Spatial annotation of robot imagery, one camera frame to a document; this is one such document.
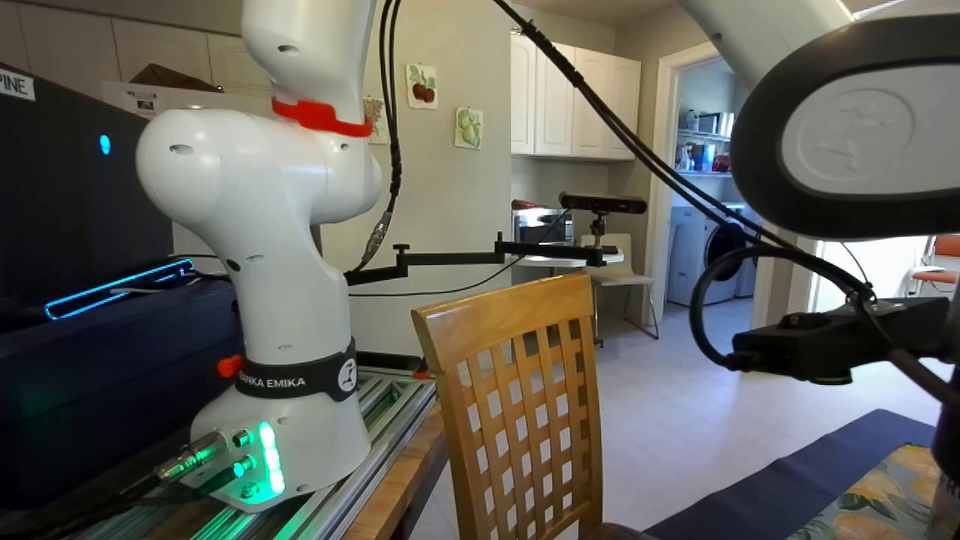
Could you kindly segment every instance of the wooden chair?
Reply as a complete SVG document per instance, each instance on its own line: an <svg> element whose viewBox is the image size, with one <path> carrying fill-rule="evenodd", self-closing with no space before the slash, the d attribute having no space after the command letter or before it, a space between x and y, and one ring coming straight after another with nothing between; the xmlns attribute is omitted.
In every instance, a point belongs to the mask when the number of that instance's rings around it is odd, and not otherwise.
<svg viewBox="0 0 960 540"><path fill-rule="evenodd" d="M603 525L590 278L414 310L437 381L460 538L638 538Z"/></svg>
<svg viewBox="0 0 960 540"><path fill-rule="evenodd" d="M656 310L654 310L654 300L651 300L651 292L648 292L654 285L654 278L633 271L633 238L630 233L603 233L600 238L600 248L603 247L616 247L623 254L623 261L607 265L607 268L588 268L588 273L593 278L593 300L596 300L596 332L600 332L600 300L603 300L603 292L608 292L608 288L623 292L626 288L626 295L622 295L623 298L623 322L638 327L651 338L660 338L660 318L656 318ZM643 302L645 314L648 314L645 323L630 322L630 292L633 288L638 288L645 295L645 302Z"/></svg>

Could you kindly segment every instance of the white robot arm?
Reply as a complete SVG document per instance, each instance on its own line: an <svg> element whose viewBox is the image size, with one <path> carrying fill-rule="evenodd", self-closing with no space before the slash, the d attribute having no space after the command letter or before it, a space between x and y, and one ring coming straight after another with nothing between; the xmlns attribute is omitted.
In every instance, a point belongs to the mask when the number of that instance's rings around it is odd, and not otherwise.
<svg viewBox="0 0 960 540"><path fill-rule="evenodd" d="M178 475L250 514L323 489L369 452L349 285L311 242L311 226L380 194L361 98L369 23L373 0L245 0L244 40L278 120L169 111L139 144L152 204L228 265L245 348L235 388L191 423L204 460Z"/></svg>

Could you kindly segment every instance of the ceiling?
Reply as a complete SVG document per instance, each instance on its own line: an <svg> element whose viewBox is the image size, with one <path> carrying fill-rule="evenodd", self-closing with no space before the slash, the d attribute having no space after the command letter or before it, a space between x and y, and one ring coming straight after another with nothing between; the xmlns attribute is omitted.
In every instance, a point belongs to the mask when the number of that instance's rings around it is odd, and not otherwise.
<svg viewBox="0 0 960 540"><path fill-rule="evenodd" d="M676 0L515 0L515 2L619 27L623 20L663 8Z"/></svg>

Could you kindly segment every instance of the blue rug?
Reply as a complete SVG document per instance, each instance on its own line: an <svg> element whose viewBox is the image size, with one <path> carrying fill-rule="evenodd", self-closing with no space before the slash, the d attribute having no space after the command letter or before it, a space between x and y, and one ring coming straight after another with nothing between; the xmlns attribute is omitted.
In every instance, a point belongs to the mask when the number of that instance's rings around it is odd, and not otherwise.
<svg viewBox="0 0 960 540"><path fill-rule="evenodd" d="M784 540L901 443L934 443L934 425L871 412L809 447L648 529L656 540Z"/></svg>

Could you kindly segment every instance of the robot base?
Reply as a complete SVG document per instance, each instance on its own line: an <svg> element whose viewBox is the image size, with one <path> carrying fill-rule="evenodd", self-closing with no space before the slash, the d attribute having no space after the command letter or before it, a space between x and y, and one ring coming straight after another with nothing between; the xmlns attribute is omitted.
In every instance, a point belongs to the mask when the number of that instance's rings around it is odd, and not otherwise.
<svg viewBox="0 0 960 540"><path fill-rule="evenodd" d="M369 452L357 392L255 398L230 388L196 417L191 441L180 479L244 514L332 485Z"/></svg>

